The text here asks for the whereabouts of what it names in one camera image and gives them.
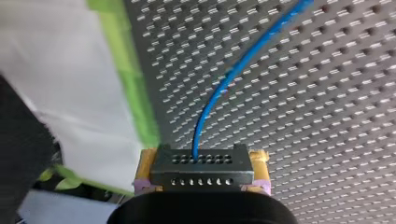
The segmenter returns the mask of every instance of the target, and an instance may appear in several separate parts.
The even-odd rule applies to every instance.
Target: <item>white paper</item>
[[[23,2],[0,0],[0,70],[60,140],[68,168],[132,190],[142,145],[98,16]]]

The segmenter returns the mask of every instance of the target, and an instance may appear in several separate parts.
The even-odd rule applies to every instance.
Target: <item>metal pegboard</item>
[[[162,139],[194,124],[235,60],[296,1],[125,1]],[[204,148],[270,152],[302,223],[396,222],[396,2],[316,0],[222,94]]]

